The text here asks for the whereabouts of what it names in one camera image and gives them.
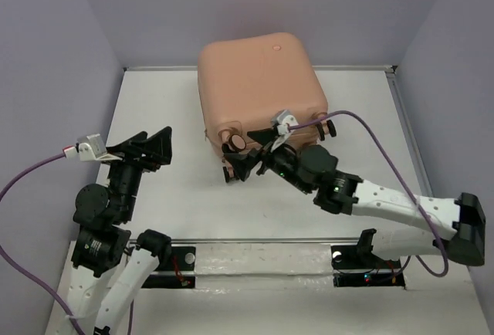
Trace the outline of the pink hard-shell suitcase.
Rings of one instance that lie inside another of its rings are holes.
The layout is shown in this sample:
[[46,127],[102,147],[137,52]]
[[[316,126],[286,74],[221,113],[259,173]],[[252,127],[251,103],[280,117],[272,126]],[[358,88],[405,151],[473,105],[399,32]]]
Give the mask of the pink hard-shell suitcase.
[[328,112],[302,42],[288,32],[205,46],[198,57],[198,94],[205,136],[219,158],[259,148],[247,133],[270,128],[280,111],[289,110],[301,124]]

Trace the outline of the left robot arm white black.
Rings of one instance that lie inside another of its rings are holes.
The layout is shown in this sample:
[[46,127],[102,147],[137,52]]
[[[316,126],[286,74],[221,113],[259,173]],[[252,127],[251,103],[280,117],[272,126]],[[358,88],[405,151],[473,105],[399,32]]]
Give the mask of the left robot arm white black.
[[153,135],[141,131],[107,147],[99,134],[81,137],[64,150],[82,162],[106,164],[105,184],[88,184],[77,194],[73,221],[80,230],[71,257],[69,310],[57,334],[115,334],[145,280],[171,260],[171,238],[147,229],[128,251],[133,216],[143,174],[172,159],[172,129]]

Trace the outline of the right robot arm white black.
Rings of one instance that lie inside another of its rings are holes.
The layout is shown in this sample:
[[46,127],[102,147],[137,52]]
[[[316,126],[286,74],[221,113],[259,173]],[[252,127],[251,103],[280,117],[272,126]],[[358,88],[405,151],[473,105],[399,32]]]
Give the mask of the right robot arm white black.
[[253,168],[258,174],[272,171],[302,193],[314,194],[313,203],[331,214],[382,218],[405,226],[394,232],[363,230],[355,247],[362,266],[406,255],[444,255],[464,266],[485,263],[486,216],[476,195],[407,195],[337,170],[337,158],[319,144],[296,150],[271,140],[244,153],[227,144],[222,150],[241,181]]

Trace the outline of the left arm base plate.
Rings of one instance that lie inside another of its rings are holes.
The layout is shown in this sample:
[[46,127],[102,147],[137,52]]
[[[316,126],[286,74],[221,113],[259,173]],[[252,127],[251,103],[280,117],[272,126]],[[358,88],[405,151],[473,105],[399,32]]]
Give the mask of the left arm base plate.
[[173,245],[171,256],[161,263],[142,285],[143,289],[194,289],[196,247]]

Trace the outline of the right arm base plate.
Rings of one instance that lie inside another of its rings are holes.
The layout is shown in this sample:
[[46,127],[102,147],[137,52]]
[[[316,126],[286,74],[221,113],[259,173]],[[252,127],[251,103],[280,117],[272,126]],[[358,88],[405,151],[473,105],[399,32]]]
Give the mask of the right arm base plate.
[[400,260],[383,260],[373,254],[371,239],[376,232],[365,229],[355,244],[331,246],[335,287],[406,287]]

